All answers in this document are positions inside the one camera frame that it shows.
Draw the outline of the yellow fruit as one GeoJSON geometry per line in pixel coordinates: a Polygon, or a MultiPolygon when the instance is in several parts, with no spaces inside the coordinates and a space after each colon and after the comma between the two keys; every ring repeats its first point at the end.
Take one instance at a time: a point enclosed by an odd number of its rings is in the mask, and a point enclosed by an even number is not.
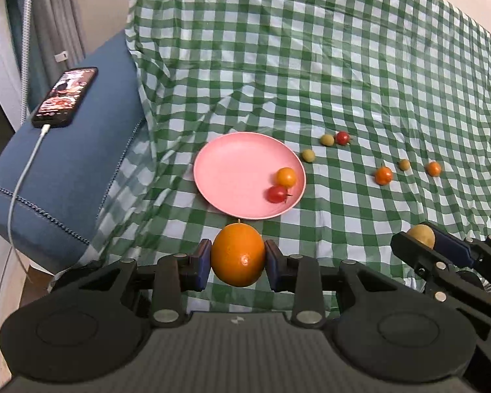
{"type": "Polygon", "coordinates": [[[426,224],[414,225],[407,234],[430,249],[435,246],[435,232],[426,224]]]}

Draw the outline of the small orange tomato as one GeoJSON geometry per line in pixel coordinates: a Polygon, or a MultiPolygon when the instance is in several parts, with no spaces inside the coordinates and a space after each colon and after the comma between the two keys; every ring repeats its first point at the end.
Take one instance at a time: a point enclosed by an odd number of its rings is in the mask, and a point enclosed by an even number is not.
{"type": "Polygon", "coordinates": [[[429,162],[426,166],[426,172],[433,178],[437,178],[442,174],[442,166],[435,160],[429,162]]]}

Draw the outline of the orange tomato with stem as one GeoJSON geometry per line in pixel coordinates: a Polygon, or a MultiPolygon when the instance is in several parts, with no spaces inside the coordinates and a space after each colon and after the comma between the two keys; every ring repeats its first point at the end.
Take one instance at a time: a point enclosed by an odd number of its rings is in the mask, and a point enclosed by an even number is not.
{"type": "Polygon", "coordinates": [[[394,172],[387,165],[381,164],[374,173],[374,181],[377,185],[389,185],[394,178],[394,172]]]}

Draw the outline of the large orange citrus fruit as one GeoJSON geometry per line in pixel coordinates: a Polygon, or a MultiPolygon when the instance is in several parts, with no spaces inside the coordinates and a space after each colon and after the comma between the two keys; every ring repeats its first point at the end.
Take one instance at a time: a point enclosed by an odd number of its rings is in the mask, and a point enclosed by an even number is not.
{"type": "Polygon", "coordinates": [[[211,248],[213,272],[232,287],[244,288],[257,282],[265,262],[263,238],[249,224],[228,224],[214,239],[211,248]]]}

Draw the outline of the red cherry tomato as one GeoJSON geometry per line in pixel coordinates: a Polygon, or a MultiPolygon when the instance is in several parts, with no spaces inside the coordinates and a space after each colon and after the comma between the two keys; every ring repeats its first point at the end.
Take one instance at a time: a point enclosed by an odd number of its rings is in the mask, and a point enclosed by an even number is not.
{"type": "Polygon", "coordinates": [[[283,203],[286,202],[292,194],[288,192],[288,189],[284,185],[273,185],[266,191],[266,199],[271,203],[283,203]]]}
{"type": "Polygon", "coordinates": [[[348,145],[350,143],[351,136],[346,131],[342,130],[336,134],[335,142],[337,145],[348,145]]]}

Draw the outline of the yellow-green small fruit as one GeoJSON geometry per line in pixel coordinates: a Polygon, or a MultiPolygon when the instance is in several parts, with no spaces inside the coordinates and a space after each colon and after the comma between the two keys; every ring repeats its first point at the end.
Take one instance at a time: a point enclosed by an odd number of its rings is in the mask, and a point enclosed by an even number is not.
{"type": "Polygon", "coordinates": [[[301,153],[301,157],[305,162],[312,163],[316,159],[316,155],[312,149],[306,149],[301,153]]]}
{"type": "Polygon", "coordinates": [[[333,146],[335,143],[335,137],[331,134],[324,134],[319,139],[320,144],[324,146],[333,146]]]}

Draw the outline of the small olive-yellow fruit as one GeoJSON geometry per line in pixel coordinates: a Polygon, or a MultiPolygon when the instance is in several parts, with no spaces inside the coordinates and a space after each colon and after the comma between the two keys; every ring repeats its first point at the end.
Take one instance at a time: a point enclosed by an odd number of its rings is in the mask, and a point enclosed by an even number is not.
{"type": "Polygon", "coordinates": [[[400,160],[398,166],[401,171],[406,171],[410,169],[410,161],[407,159],[400,160]]]}

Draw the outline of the blue sofa cushion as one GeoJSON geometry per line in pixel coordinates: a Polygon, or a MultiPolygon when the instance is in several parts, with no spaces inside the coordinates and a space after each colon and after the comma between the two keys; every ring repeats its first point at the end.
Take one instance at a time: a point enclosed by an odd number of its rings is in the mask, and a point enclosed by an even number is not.
{"type": "Polygon", "coordinates": [[[52,273],[90,259],[108,191],[146,124],[123,32],[82,64],[98,74],[72,123],[42,137],[26,122],[0,156],[0,235],[52,273]]]}

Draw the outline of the red cherry tomato on plate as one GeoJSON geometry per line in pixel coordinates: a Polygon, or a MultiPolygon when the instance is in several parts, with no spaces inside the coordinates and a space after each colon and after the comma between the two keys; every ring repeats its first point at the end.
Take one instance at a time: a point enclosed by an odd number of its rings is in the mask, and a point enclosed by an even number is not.
{"type": "Polygon", "coordinates": [[[283,203],[286,202],[292,194],[288,192],[288,189],[284,185],[273,185],[266,191],[266,199],[271,203],[283,203]]]}

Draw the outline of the orange cherry tomato on plate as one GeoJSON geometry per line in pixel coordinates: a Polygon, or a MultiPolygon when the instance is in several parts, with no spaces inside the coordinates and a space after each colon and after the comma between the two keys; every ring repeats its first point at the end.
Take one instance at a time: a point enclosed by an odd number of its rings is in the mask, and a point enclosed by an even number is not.
{"type": "Polygon", "coordinates": [[[295,170],[290,167],[278,169],[275,175],[275,184],[277,186],[283,186],[285,189],[291,189],[297,184],[297,181],[297,174],[295,170]]]}

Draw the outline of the pink round plate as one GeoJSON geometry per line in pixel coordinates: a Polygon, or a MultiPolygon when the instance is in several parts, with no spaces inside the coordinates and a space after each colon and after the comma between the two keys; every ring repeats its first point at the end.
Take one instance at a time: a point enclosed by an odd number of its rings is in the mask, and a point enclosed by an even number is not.
{"type": "Polygon", "coordinates": [[[205,144],[194,160],[196,187],[207,202],[237,219],[264,220],[283,215],[307,186],[299,157],[282,142],[260,133],[235,132],[205,144]],[[268,200],[280,169],[292,169],[296,183],[281,202],[268,200]]]}

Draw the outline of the black smartphone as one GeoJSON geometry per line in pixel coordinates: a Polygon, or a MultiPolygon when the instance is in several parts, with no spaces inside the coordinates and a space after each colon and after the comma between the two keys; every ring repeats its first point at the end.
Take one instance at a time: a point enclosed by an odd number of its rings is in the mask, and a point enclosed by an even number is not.
{"type": "Polygon", "coordinates": [[[86,66],[63,72],[31,116],[31,125],[41,129],[67,127],[71,124],[84,96],[95,81],[98,68],[86,66]]]}

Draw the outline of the grey curtain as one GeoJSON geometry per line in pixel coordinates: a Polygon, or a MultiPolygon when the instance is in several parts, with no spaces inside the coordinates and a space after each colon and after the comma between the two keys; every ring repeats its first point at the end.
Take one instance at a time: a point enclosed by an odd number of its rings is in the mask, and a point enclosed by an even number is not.
{"type": "MultiPolygon", "coordinates": [[[[25,0],[6,0],[16,58],[22,59],[25,0]]],[[[41,103],[62,72],[85,57],[77,0],[31,0],[27,107],[41,103]]]]}

